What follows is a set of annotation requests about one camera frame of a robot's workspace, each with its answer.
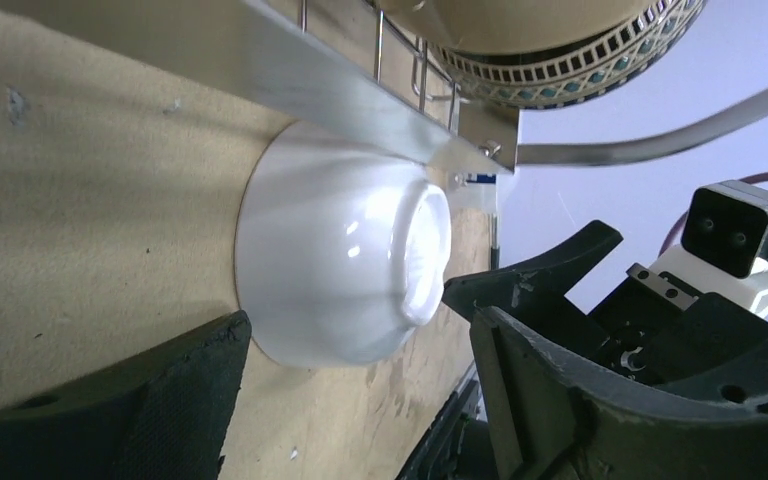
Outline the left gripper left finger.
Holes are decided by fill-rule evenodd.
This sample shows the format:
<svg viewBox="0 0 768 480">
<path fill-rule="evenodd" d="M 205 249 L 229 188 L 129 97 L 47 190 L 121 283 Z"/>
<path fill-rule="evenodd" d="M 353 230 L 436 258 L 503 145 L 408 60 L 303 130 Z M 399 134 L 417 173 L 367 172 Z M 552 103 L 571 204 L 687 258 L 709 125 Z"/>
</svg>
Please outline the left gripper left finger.
<svg viewBox="0 0 768 480">
<path fill-rule="evenodd" d="M 216 479 L 251 325 L 237 311 L 0 409 L 0 479 Z"/>
</svg>

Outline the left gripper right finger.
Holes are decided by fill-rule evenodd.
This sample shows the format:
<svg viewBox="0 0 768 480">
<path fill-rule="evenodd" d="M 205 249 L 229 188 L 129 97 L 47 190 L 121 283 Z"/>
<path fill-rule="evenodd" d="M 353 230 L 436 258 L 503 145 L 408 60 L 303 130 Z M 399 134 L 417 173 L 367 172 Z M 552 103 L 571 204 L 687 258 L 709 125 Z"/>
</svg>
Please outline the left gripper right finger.
<svg viewBox="0 0 768 480">
<path fill-rule="evenodd" d="M 503 479 L 768 479 L 768 340 L 652 387 L 496 307 L 470 336 Z"/>
</svg>

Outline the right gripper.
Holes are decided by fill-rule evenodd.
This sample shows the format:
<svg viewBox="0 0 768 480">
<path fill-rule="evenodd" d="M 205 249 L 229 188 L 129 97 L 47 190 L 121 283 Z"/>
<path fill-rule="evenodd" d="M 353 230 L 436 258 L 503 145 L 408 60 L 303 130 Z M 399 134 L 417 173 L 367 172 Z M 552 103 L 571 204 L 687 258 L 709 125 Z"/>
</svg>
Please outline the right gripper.
<svg viewBox="0 0 768 480">
<path fill-rule="evenodd" d="M 547 340 L 657 388 L 768 388 L 768 322 L 724 296 L 639 264 L 588 315 L 566 294 L 623 240 L 594 220 L 508 267 L 445 283 L 470 321 L 498 307 Z"/>
</svg>

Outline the plain white bowl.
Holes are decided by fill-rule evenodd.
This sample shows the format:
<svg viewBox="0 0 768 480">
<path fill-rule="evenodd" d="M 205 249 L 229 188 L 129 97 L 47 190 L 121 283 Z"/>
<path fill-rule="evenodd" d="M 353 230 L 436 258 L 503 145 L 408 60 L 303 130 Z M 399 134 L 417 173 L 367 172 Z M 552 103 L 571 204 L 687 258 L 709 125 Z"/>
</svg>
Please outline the plain white bowl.
<svg viewBox="0 0 768 480">
<path fill-rule="evenodd" d="M 299 121 L 244 193 L 239 304 L 278 364 L 373 364 L 435 315 L 451 239 L 447 197 L 425 167 Z"/>
</svg>

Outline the beige speckled bowl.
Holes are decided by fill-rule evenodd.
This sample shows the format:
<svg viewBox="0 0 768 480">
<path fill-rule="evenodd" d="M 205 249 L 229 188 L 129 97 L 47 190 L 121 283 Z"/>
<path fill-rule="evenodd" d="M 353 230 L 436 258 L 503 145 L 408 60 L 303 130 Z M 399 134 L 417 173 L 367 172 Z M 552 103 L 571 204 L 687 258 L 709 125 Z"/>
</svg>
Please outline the beige speckled bowl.
<svg viewBox="0 0 768 480">
<path fill-rule="evenodd" d="M 566 46 L 644 12 L 642 0 L 379 0 L 385 16 L 443 48 L 518 54 Z"/>
</svg>

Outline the steel two-tier dish rack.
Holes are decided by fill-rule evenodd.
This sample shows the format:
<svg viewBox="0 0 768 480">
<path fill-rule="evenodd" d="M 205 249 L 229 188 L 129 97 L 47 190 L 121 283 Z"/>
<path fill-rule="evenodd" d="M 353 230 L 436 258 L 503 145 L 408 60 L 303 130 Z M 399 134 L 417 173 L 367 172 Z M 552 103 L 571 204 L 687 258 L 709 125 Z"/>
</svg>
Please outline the steel two-tier dish rack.
<svg viewBox="0 0 768 480">
<path fill-rule="evenodd" d="M 422 164 L 509 167 L 263 1 L 0 1 L 0 11 Z"/>
</svg>

